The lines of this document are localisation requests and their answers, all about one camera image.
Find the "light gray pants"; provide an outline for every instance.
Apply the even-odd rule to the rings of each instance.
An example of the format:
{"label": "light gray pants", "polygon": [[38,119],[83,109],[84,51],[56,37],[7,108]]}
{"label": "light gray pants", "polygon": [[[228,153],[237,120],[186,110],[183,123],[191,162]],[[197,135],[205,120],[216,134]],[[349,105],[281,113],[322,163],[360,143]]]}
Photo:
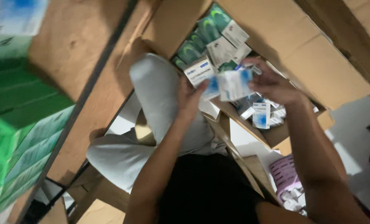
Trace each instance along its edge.
{"label": "light gray pants", "polygon": [[[130,70],[135,94],[142,106],[157,145],[163,140],[178,113],[179,77],[173,65],[155,54],[146,54]],[[137,145],[128,135],[106,135],[88,147],[90,163],[109,181],[130,192],[143,165],[155,147]],[[226,155],[225,145],[214,137],[199,112],[186,131],[179,156],[185,154]]]}

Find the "pink basket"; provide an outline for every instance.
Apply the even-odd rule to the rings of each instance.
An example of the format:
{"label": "pink basket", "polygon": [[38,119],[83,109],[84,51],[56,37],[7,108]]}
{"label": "pink basket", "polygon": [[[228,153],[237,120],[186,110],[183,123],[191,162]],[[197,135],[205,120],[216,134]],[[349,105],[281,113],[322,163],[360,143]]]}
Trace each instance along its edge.
{"label": "pink basket", "polygon": [[294,168],[293,156],[288,155],[283,157],[273,162],[269,168],[277,188],[276,196],[282,201],[280,196],[286,189],[300,184],[299,177]]}

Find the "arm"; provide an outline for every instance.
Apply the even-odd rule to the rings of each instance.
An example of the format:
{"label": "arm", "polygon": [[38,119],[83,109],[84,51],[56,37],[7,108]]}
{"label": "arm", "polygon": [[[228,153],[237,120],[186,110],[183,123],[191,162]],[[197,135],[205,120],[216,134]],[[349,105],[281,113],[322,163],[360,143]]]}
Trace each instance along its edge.
{"label": "arm", "polygon": [[196,116],[200,95],[207,88],[207,84],[202,83],[193,92],[187,84],[187,78],[181,79],[177,118],[134,182],[124,218],[125,224],[146,224],[156,221],[159,198],[170,179],[182,138]]}
{"label": "arm", "polygon": [[304,187],[309,218],[317,223],[370,223],[344,183],[344,166],[309,99],[262,60],[248,58],[247,62],[263,71],[250,88],[286,107],[294,163]]}

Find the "hand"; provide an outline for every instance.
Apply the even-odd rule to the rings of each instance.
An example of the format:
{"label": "hand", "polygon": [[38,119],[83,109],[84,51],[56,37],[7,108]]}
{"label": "hand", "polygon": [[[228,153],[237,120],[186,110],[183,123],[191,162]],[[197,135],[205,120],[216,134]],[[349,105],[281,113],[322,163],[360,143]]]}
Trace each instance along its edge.
{"label": "hand", "polygon": [[187,83],[187,77],[181,77],[178,90],[178,118],[191,123],[196,118],[199,99],[208,86],[209,80],[204,80],[197,90],[193,90]]}
{"label": "hand", "polygon": [[262,75],[254,76],[253,80],[249,82],[249,88],[263,94],[269,100],[287,105],[299,100],[300,96],[304,96],[287,79],[269,68],[262,59],[257,57],[245,58],[242,60],[242,64],[244,63],[255,64],[261,69]]}

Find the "black shirt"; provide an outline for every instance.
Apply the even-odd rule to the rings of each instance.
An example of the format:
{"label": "black shirt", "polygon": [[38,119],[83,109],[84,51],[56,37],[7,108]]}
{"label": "black shirt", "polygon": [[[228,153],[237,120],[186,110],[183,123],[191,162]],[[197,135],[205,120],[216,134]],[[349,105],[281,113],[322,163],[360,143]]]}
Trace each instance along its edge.
{"label": "black shirt", "polygon": [[261,201],[232,158],[184,155],[161,198],[158,223],[258,223]]}

